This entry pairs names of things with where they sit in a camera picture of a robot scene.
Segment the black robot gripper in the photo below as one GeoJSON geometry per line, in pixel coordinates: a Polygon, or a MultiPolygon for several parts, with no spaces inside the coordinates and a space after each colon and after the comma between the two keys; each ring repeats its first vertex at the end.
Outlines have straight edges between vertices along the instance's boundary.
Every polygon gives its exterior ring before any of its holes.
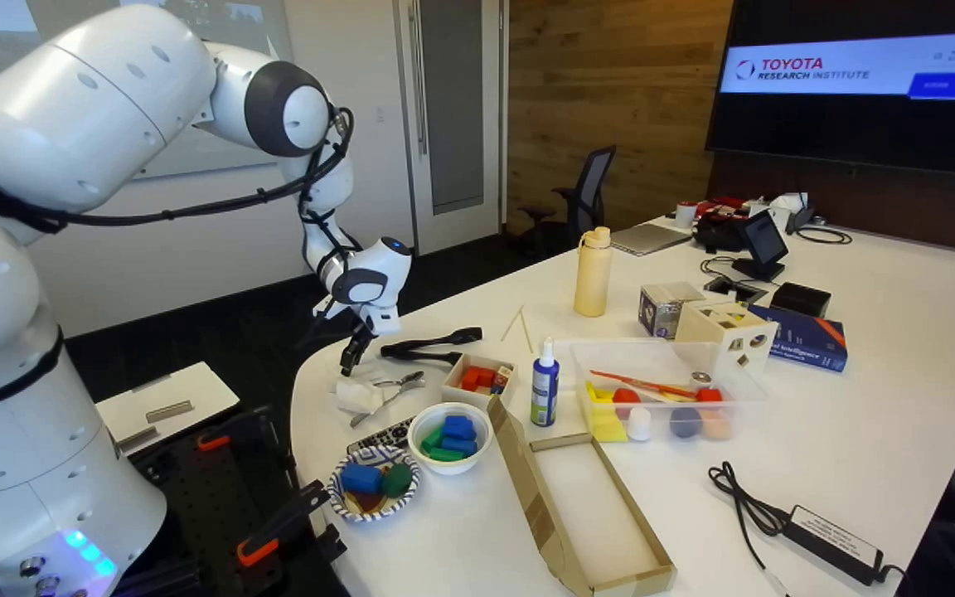
{"type": "Polygon", "coordinates": [[[392,336],[402,329],[402,317],[398,317],[398,298],[375,298],[369,305],[357,302],[346,302],[327,294],[320,305],[324,318],[338,318],[340,311],[350,311],[364,329],[353,329],[340,349],[338,370],[349,380],[353,372],[353,366],[369,356],[375,336],[392,336]]]}

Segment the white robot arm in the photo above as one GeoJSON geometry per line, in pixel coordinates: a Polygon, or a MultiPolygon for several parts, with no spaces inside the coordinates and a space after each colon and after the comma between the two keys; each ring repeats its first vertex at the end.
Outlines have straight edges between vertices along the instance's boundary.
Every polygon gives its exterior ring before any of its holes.
{"type": "Polygon", "coordinates": [[[101,225],[106,203],[180,133],[206,130],[285,163],[320,318],[398,324],[412,251],[338,225],[353,115],[300,66],[209,42],[162,7],[97,15],[0,72],[0,597],[108,597],[165,525],[101,425],[25,246],[101,225]]]}

